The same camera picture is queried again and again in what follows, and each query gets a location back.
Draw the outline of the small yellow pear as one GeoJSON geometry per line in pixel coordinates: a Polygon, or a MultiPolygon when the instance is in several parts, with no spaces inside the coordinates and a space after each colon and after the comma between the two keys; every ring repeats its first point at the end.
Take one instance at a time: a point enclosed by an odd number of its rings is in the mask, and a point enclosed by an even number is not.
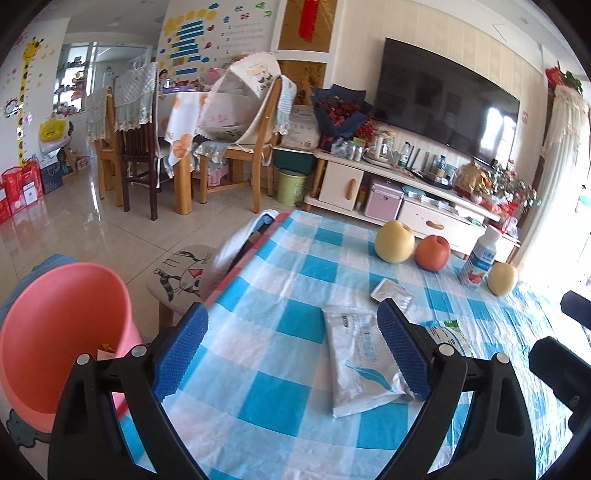
{"type": "Polygon", "coordinates": [[[496,262],[487,276],[487,286],[496,296],[505,296],[517,285],[518,270],[507,263],[496,262]]]}

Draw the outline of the red gift boxes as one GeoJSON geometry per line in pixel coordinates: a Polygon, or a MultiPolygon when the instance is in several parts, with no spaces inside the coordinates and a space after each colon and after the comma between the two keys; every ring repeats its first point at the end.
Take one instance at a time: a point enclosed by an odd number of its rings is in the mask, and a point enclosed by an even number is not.
{"type": "Polygon", "coordinates": [[[3,224],[14,214],[37,203],[43,197],[41,169],[35,160],[27,161],[1,174],[1,213],[3,224]]]}

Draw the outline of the blue white checkered tablecloth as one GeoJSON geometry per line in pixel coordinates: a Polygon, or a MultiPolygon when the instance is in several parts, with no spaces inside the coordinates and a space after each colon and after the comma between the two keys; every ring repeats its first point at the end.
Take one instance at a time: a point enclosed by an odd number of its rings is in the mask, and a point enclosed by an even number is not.
{"type": "Polygon", "coordinates": [[[171,422],[212,479],[373,479],[420,406],[398,400],[332,416],[322,308],[373,310],[391,279],[412,294],[411,321],[457,323],[474,354],[511,360],[528,406],[536,464],[544,472],[570,440],[568,409],[529,369],[533,344],[554,332],[548,302],[518,286],[504,297],[463,287],[462,261],[441,272],[389,264],[373,231],[315,214],[287,216],[208,310],[209,325],[177,392],[171,422]]]}

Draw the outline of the wooden dining table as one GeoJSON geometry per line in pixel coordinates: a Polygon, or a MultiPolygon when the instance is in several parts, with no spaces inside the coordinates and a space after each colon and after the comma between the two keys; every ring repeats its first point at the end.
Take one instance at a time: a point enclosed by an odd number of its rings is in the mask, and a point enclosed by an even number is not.
{"type": "Polygon", "coordinates": [[[180,215],[187,215],[192,211],[191,151],[206,98],[206,92],[197,91],[158,96],[158,133],[169,149],[169,153],[164,155],[163,165],[172,176],[175,210],[180,215]]]}

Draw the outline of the pink storage box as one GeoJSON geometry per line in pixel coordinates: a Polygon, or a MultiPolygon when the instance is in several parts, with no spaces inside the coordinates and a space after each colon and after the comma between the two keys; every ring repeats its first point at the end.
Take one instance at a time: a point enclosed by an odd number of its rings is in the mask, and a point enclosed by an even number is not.
{"type": "Polygon", "coordinates": [[[365,215],[384,222],[392,221],[397,218],[403,197],[404,192],[398,183],[375,177],[370,181],[365,215]]]}

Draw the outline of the yellow plastic bag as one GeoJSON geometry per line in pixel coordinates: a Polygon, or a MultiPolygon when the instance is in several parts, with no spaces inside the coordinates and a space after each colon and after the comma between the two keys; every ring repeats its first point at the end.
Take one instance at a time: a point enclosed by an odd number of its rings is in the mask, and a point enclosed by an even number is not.
{"type": "Polygon", "coordinates": [[[58,141],[67,134],[68,129],[69,123],[65,117],[52,114],[39,126],[39,141],[42,143],[58,141]]]}

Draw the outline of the large yellow pear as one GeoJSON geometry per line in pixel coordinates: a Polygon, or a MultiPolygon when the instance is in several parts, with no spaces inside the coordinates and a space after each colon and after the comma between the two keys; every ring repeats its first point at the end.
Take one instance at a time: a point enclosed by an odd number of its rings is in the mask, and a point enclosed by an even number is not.
{"type": "Polygon", "coordinates": [[[398,264],[406,261],[414,252],[415,234],[406,224],[393,220],[377,232],[375,251],[384,262],[398,264]]]}

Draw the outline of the dark blue flower bouquet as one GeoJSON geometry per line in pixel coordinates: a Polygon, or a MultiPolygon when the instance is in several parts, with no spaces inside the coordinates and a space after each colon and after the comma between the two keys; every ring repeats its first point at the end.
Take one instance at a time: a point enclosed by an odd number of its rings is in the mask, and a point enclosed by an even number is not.
{"type": "Polygon", "coordinates": [[[315,88],[311,95],[321,140],[318,148],[329,151],[339,139],[352,140],[356,130],[373,111],[365,90],[353,90],[332,84],[328,89],[315,88]]]}

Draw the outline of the white blue wipes packet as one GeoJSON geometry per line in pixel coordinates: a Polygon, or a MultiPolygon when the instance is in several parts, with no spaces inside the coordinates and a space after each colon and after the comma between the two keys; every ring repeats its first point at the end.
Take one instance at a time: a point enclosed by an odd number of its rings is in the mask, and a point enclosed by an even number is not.
{"type": "Polygon", "coordinates": [[[375,313],[352,307],[322,309],[332,373],[332,416],[360,414],[415,395],[388,348],[375,313]]]}

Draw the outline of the small silver foil packet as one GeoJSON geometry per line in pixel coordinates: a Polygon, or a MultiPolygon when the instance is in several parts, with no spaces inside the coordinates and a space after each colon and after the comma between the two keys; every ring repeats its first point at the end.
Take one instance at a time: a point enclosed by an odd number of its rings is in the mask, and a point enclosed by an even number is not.
{"type": "Polygon", "coordinates": [[[406,313],[413,301],[414,296],[393,280],[383,278],[370,293],[370,298],[377,302],[392,299],[394,303],[396,303],[401,309],[401,311],[406,313]]]}

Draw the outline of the red apple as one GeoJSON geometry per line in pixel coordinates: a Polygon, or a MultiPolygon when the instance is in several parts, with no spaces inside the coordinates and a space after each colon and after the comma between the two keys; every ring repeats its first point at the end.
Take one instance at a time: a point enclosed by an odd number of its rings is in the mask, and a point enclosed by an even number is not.
{"type": "Polygon", "coordinates": [[[424,238],[415,250],[415,261],[419,267],[431,272],[439,272],[447,264],[451,254],[447,239],[438,235],[424,238]]]}

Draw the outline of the light wooden chair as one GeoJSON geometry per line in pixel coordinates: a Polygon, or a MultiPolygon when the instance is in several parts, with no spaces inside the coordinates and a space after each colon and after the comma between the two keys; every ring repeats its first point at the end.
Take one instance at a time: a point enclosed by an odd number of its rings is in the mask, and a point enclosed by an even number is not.
{"type": "Polygon", "coordinates": [[[266,194],[273,196],[274,172],[271,156],[273,147],[280,140],[280,134],[273,131],[273,122],[282,87],[281,77],[274,77],[252,124],[242,137],[230,143],[222,152],[221,160],[229,165],[229,179],[222,180],[217,186],[209,186],[208,159],[204,153],[198,154],[200,204],[207,202],[209,193],[249,187],[252,192],[252,212],[259,213],[262,206],[262,181],[266,184],[266,194]]]}

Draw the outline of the white yogurt drink bottle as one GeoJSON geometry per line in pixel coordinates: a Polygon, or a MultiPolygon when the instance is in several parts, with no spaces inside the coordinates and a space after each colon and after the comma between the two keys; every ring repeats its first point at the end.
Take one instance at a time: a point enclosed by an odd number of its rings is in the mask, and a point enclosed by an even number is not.
{"type": "Polygon", "coordinates": [[[485,233],[476,241],[460,271],[459,281],[463,286],[476,289],[482,283],[495,261],[500,238],[501,232],[498,229],[486,227],[485,233]]]}

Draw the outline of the pink plastic trash bin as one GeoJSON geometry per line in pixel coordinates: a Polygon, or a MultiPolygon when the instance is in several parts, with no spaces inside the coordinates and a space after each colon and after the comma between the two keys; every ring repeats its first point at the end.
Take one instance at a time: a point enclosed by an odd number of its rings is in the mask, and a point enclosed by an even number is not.
{"type": "Polygon", "coordinates": [[[52,429],[77,357],[123,357],[142,342],[121,278],[91,262],[57,267],[19,294],[1,327],[1,386],[11,408],[43,433],[52,429]]]}

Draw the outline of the green white wrapper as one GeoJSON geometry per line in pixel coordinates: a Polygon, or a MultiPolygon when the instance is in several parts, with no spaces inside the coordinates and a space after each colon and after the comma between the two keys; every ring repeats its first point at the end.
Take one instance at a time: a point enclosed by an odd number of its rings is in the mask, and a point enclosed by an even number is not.
{"type": "Polygon", "coordinates": [[[436,344],[449,344],[465,357],[474,357],[475,352],[468,342],[457,320],[445,322],[430,321],[423,324],[436,344]]]}

